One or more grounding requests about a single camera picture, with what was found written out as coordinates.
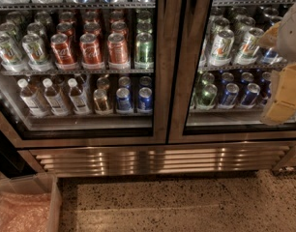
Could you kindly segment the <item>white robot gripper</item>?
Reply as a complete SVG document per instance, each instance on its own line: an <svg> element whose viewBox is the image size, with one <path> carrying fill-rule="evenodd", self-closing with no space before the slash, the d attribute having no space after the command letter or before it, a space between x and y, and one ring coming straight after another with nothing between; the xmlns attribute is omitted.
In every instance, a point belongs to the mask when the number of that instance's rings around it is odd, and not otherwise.
<svg viewBox="0 0 296 232"><path fill-rule="evenodd" d="M296 62L296 2L282 18L258 40L262 48L276 48L288 61ZM261 114L260 121L269 126L281 125L296 113L296 63L281 71L272 71L271 97Z"/></svg>

